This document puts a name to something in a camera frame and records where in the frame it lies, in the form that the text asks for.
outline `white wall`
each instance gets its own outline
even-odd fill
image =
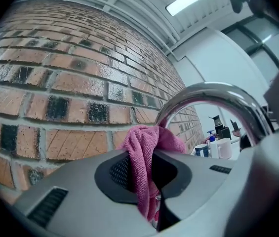
[[[174,62],[171,56],[169,58],[186,86],[201,81],[227,82],[247,91],[261,105],[266,104],[263,94],[268,84],[260,70],[245,51],[220,31],[206,28],[180,45],[174,53],[185,57],[179,62]],[[235,116],[224,109],[203,105],[196,106],[196,110],[204,133],[214,129],[208,116],[222,114],[222,122],[231,130],[229,119],[242,126]]]

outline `chrome faucet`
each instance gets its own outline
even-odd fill
[[[224,82],[201,82],[181,90],[160,110],[155,125],[167,128],[178,112],[195,103],[215,104],[230,111],[242,123],[252,146],[274,132],[258,102],[244,90]]]

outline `brick wall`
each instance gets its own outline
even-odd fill
[[[106,13],[14,5],[0,22],[0,195],[13,202],[66,162],[112,150],[183,87],[153,44]],[[170,129],[188,152],[203,140],[193,107]]]

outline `window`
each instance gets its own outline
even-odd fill
[[[279,71],[279,23],[251,16],[222,32],[251,57],[270,84]]]

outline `blue mug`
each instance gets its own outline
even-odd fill
[[[208,145],[207,144],[200,144],[195,146],[195,155],[208,157]]]

